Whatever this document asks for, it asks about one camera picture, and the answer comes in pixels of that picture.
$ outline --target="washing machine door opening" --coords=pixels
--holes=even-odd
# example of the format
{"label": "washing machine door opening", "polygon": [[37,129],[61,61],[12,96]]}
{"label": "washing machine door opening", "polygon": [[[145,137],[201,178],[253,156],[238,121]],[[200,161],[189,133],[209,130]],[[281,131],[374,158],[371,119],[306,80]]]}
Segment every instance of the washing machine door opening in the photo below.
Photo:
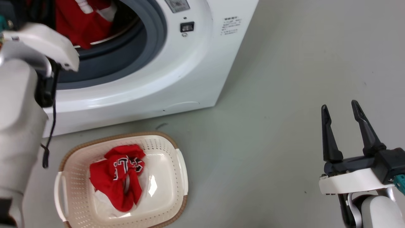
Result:
{"label": "washing machine door opening", "polygon": [[76,46],[79,71],[60,73],[58,90],[78,89],[123,78],[152,61],[164,46],[167,26],[156,0],[114,0],[117,12],[111,36]]}

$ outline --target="concrete floor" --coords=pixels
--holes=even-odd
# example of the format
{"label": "concrete floor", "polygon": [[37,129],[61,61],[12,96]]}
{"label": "concrete floor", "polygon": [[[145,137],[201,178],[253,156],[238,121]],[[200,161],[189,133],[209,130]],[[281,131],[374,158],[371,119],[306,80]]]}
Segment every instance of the concrete floor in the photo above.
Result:
{"label": "concrete floor", "polygon": [[344,227],[337,197],[318,187],[320,107],[328,104],[345,157],[362,154],[352,99],[389,148],[405,147],[404,11],[401,0],[261,0],[215,108],[55,137],[49,169],[32,173],[26,227],[63,227],[53,181],[72,147],[163,123],[190,184],[169,227]]}

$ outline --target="black cable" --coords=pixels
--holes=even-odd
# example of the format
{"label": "black cable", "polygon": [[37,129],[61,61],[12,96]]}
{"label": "black cable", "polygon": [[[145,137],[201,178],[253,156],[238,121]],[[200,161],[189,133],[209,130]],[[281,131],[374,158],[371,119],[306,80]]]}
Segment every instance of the black cable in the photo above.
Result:
{"label": "black cable", "polygon": [[48,138],[46,146],[41,144],[41,147],[44,148],[44,157],[42,158],[42,167],[44,169],[47,169],[49,167],[49,144],[51,143],[53,130],[55,129],[55,125],[56,125],[56,99],[53,101],[52,109],[53,109],[53,111],[52,111],[53,112],[53,122],[52,122],[51,132],[49,134],[49,138]]}

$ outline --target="washing machine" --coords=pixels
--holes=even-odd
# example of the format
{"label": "washing machine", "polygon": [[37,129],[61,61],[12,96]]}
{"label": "washing machine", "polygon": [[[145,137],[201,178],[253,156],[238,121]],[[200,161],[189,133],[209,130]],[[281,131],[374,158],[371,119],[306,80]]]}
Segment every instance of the washing machine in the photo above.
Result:
{"label": "washing machine", "polygon": [[130,23],[60,76],[54,135],[214,106],[257,3],[120,0]]}

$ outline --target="plastic laundry basket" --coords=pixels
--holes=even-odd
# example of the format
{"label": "plastic laundry basket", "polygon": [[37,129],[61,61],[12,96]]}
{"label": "plastic laundry basket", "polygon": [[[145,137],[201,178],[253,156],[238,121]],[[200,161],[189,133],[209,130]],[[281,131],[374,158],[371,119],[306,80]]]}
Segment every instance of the plastic laundry basket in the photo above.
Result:
{"label": "plastic laundry basket", "polygon": [[[89,166],[112,148],[130,144],[138,144],[146,154],[142,159],[149,178],[145,194],[128,213],[105,214],[105,205],[94,196]],[[160,228],[180,217],[187,195],[183,155],[160,132],[113,136],[73,148],[61,162],[54,192],[58,215],[70,228]]]}

